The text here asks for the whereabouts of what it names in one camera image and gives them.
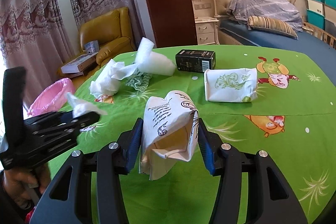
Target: pink plastic bag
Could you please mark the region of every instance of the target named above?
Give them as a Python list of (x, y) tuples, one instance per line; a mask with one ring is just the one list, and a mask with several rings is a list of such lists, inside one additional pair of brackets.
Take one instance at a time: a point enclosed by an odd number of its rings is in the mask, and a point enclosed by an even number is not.
[(67, 102), (66, 93), (75, 93), (75, 87), (69, 78), (63, 78), (48, 86), (36, 98), (28, 110), (28, 117), (58, 111)]

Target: green tablecloth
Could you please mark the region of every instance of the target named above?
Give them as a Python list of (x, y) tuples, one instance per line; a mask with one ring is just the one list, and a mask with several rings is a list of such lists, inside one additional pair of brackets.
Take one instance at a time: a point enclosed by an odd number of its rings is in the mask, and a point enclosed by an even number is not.
[[(306, 55), (263, 47), (190, 46), (156, 49), (175, 62), (182, 48), (216, 52), (216, 69), (254, 68), (258, 63), (258, 99), (251, 103), (206, 102), (201, 73), (177, 71), (172, 77), (154, 75), (146, 91), (121, 86), (114, 103), (94, 102), (108, 112), (95, 126), (83, 132), (76, 149), (84, 153), (100, 150), (130, 130), (142, 117), (150, 96), (165, 97), (171, 90), (186, 92), (210, 131), (240, 151), (266, 150), (292, 186), (309, 223), (320, 214), (336, 189), (335, 87)], [(118, 55), (115, 61), (131, 64), (135, 53)], [(90, 81), (76, 96), (93, 102)], [(282, 74), (287, 88), (272, 81)], [(63, 110), (71, 110), (66, 105)], [(71, 151), (50, 162), (55, 175)], [(125, 207), (131, 224), (205, 224), (214, 205), (219, 177), (205, 169), (199, 149), (190, 162), (178, 162), (167, 175), (149, 181), (138, 174), (138, 162), (128, 176), (120, 176)], [(95, 178), (92, 184), (93, 217), (97, 223)], [(244, 223), (247, 208), (247, 175), (243, 175), (241, 210), (238, 223)]]

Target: cardboard box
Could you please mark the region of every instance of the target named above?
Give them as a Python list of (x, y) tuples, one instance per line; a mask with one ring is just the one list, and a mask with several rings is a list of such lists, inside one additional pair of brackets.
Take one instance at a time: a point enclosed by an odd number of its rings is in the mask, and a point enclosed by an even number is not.
[(216, 66), (216, 53), (203, 50), (181, 50), (175, 55), (178, 70), (201, 72), (214, 69)]
[(88, 42), (84, 45), (85, 51), (87, 53), (99, 52), (99, 43), (98, 40)]
[(77, 73), (65, 73), (64, 74), (64, 77), (67, 77), (67, 78), (75, 78), (75, 77), (78, 77), (78, 76), (86, 76), (88, 75), (88, 73), (92, 70), (94, 70), (96, 67), (97, 67), (97, 63), (94, 62), (92, 63), (90, 66), (88, 66), (87, 68), (85, 68), (82, 72), (77, 72)]
[(96, 55), (98, 53), (83, 54), (72, 60), (61, 68), (62, 73), (77, 73), (82, 72), (92, 63), (96, 62)]

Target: wall switch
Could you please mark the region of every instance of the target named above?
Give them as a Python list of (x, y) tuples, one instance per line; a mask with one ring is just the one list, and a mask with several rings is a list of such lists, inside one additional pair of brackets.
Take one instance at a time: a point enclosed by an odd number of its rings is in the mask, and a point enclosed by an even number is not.
[(195, 10), (211, 9), (211, 3), (195, 4)]

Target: yellow leather armchair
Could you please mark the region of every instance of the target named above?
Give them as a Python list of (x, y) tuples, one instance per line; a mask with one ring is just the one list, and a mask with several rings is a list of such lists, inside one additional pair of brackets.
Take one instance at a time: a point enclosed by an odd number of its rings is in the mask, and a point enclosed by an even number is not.
[(100, 51), (97, 64), (102, 67), (124, 52), (135, 51), (128, 8), (122, 7), (84, 23), (79, 30), (82, 49), (90, 41), (98, 40)]

